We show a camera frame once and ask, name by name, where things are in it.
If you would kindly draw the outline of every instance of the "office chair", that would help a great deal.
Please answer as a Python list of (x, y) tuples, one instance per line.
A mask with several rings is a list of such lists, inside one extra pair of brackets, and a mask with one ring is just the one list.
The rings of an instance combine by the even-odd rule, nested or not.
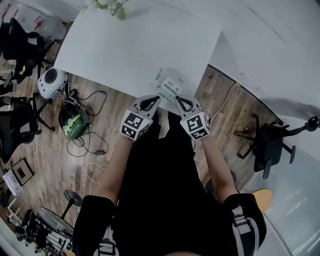
[(0, 158), (4, 164), (9, 161), (20, 144), (28, 144), (33, 141), (35, 135), (41, 134), (41, 130), (38, 130), (38, 122), (49, 130), (55, 131), (54, 127), (47, 125), (40, 117), (41, 111), (47, 104), (52, 103), (52, 99), (46, 100), (37, 110), (37, 96), (39, 93), (34, 93), (32, 98), (0, 97), (0, 107), (13, 106), (13, 110), (0, 111)]
[(252, 115), (256, 119), (255, 137), (249, 137), (238, 133), (237, 131), (234, 135), (249, 140), (250, 148), (244, 154), (238, 153), (237, 156), (241, 159), (245, 159), (251, 152), (255, 155), (254, 161), (254, 171), (259, 172), (264, 170), (263, 179), (266, 180), (269, 177), (271, 166), (279, 163), (282, 153), (282, 148), (291, 154), (290, 164), (294, 162), (296, 146), (292, 148), (284, 144), (284, 137), (294, 136), (301, 133), (304, 130), (309, 132), (314, 132), (318, 127), (320, 127), (320, 122), (317, 116), (314, 116), (304, 124), (304, 126), (287, 130), (289, 125), (286, 126), (276, 126), (275, 122), (270, 124), (265, 123), (260, 128), (259, 117), (255, 114)]
[[(29, 40), (36, 39), (36, 44)], [(46, 47), (44, 38), (37, 32), (27, 33), (15, 18), (9, 23), (2, 21), (0, 27), (0, 54), (5, 60), (16, 60), (14, 75), (11, 80), (20, 84), (26, 77), (30, 77), (37, 66), (38, 79), (41, 76), (42, 63), (53, 63), (45, 59), (49, 49), (58, 40)]]

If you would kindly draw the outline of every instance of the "white cable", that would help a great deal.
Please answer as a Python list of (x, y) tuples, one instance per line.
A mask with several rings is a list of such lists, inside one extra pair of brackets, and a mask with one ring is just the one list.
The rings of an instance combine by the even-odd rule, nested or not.
[(102, 169), (104, 169), (104, 170), (106, 170), (106, 169), (103, 168), (100, 164), (97, 164), (96, 162), (90, 162), (90, 163), (88, 163), (88, 164), (84, 167), (85, 174), (88, 176), (88, 178), (90, 179), (90, 181), (99, 184), (99, 182), (96, 182), (96, 181), (94, 181), (93, 179), (91, 179), (91, 178), (89, 177), (88, 173), (87, 173), (87, 166), (90, 165), (90, 164), (95, 164), (95, 165), (99, 166), (100, 168), (102, 168)]
[(60, 184), (60, 180), (59, 180), (58, 175), (56, 174), (56, 172), (54, 171), (54, 169), (52, 169), (52, 167), (50, 166), (50, 164), (45, 160), (45, 158), (44, 158), (44, 156), (43, 156), (43, 149), (42, 149), (41, 145), (40, 145), (39, 143), (37, 143), (34, 150), (33, 150), (31, 147), (26, 147), (25, 144), (23, 144), (23, 145), (24, 145), (24, 147), (25, 147), (26, 150), (31, 150), (36, 156), (39, 154), (38, 145), (40, 146), (40, 148), (41, 148), (41, 157), (42, 157), (43, 161), (45, 161), (46, 164), (50, 167), (51, 171), (54, 173), (54, 175), (56, 176), (56, 179), (58, 180), (58, 183), (59, 183), (60, 188), (62, 189), (63, 193), (65, 193), (66, 197), (67, 197), (68, 200), (69, 200), (68, 194), (66, 193), (66, 191), (64, 190), (64, 188), (63, 188), (63, 187), (61, 186), (61, 184)]
[(230, 94), (231, 94), (232, 89), (233, 89), (236, 85), (237, 85), (237, 84), (235, 83), (234, 86), (232, 86), (232, 88), (230, 89), (230, 92), (229, 92), (228, 96), (226, 97), (226, 99), (225, 99), (222, 107), (221, 107), (220, 110), (219, 110), (217, 113), (215, 113), (215, 115), (212, 117), (211, 122), (213, 121), (213, 119), (215, 119), (216, 115), (224, 108), (224, 106), (225, 106), (225, 104), (226, 104), (226, 102), (227, 102), (227, 99), (229, 98), (229, 96), (230, 96)]

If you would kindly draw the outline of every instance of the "picture frame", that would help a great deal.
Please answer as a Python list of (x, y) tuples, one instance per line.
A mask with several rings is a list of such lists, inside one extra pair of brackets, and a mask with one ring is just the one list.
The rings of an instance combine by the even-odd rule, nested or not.
[(25, 158), (12, 166), (12, 172), (21, 186), (35, 175)]

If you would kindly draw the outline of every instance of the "white tabletop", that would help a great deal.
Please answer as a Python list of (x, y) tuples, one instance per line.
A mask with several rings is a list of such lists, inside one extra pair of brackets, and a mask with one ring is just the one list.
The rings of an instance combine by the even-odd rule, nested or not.
[[(132, 0), (124, 21), (89, 8), (78, 15), (54, 66), (134, 97), (155, 94), (150, 85), (161, 68), (178, 70), (196, 93), (220, 28), (153, 0)], [(177, 113), (163, 99), (160, 107)]]

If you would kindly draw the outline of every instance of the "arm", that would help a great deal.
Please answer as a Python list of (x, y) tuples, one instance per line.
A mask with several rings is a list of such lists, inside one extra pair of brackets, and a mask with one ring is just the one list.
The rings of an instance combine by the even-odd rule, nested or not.
[(233, 194), (238, 194), (229, 167), (213, 137), (201, 139), (209, 174), (219, 203)]
[(118, 196), (133, 142), (132, 139), (121, 136), (109, 160), (108, 168), (100, 178), (95, 193), (98, 197), (110, 199), (115, 206), (118, 203)]

